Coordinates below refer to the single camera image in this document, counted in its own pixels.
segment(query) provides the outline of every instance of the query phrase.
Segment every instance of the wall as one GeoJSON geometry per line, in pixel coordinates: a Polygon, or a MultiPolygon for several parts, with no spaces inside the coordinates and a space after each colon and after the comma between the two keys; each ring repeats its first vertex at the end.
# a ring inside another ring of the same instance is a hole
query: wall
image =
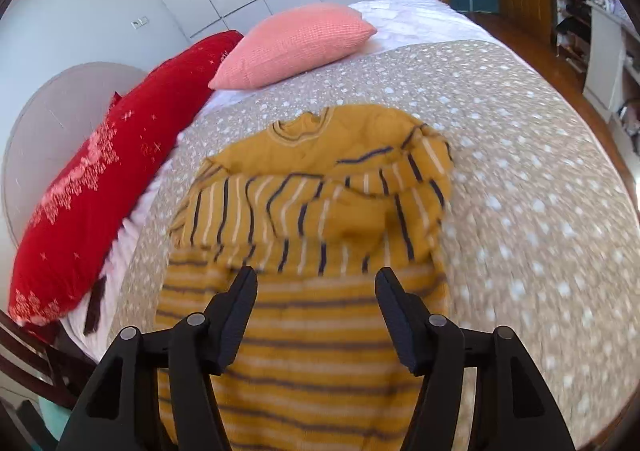
{"type": "MultiPolygon", "coordinates": [[[[79,63],[111,61],[149,70],[188,46],[161,0],[13,0],[0,20],[0,146],[44,82],[79,63]],[[134,30],[131,21],[149,24],[134,30]]],[[[0,218],[0,307],[14,248],[0,218]]]]}

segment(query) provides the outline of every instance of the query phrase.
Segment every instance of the silver screw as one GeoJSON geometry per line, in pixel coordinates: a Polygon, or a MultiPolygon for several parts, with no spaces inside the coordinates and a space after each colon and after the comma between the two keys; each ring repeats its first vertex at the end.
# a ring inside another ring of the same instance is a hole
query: silver screw
{"type": "Polygon", "coordinates": [[[201,314],[199,312],[195,314],[191,314],[189,317],[187,317],[187,322],[191,326],[202,325],[204,323],[204,314],[201,314]]]}
{"type": "Polygon", "coordinates": [[[136,330],[135,326],[128,326],[121,330],[120,337],[123,338],[125,341],[129,341],[129,339],[133,339],[137,333],[138,333],[138,330],[136,330]]]}
{"type": "Polygon", "coordinates": [[[447,324],[447,318],[441,316],[440,314],[434,314],[432,316],[429,316],[429,322],[433,326],[444,326],[447,324]]]}
{"type": "Polygon", "coordinates": [[[500,326],[498,327],[498,335],[502,339],[513,339],[513,336],[515,334],[513,333],[513,330],[511,330],[508,326],[500,326]]]}

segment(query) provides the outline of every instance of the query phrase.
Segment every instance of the headboard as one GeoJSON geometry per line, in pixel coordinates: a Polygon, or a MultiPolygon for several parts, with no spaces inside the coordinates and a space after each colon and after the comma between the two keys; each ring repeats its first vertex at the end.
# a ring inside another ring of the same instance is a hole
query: headboard
{"type": "Polygon", "coordinates": [[[124,95],[146,73],[116,63],[73,66],[25,105],[2,160],[2,212],[16,245],[51,181],[102,121],[113,92],[124,95]]]}

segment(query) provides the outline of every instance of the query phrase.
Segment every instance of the yellow shirt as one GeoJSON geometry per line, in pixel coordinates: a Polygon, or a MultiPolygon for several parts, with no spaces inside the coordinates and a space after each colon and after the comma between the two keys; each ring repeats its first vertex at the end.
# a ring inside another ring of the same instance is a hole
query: yellow shirt
{"type": "MultiPolygon", "coordinates": [[[[304,113],[205,159],[170,228],[156,323],[204,310],[242,265],[258,272],[236,361],[212,378],[233,447],[399,448],[420,380],[398,362],[373,277],[392,267],[447,313],[451,169],[443,137],[375,105],[304,113]]],[[[173,435],[165,373],[159,395],[173,435]]]]}

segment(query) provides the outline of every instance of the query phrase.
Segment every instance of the long red cushion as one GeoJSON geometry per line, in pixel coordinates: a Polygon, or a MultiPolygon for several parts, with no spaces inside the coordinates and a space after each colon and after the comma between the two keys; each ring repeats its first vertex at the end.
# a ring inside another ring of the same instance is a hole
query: long red cushion
{"type": "Polygon", "coordinates": [[[203,39],[122,97],[37,205],[14,262],[9,314],[44,326],[78,305],[98,278],[122,220],[206,103],[207,83],[242,39],[203,39]]]}

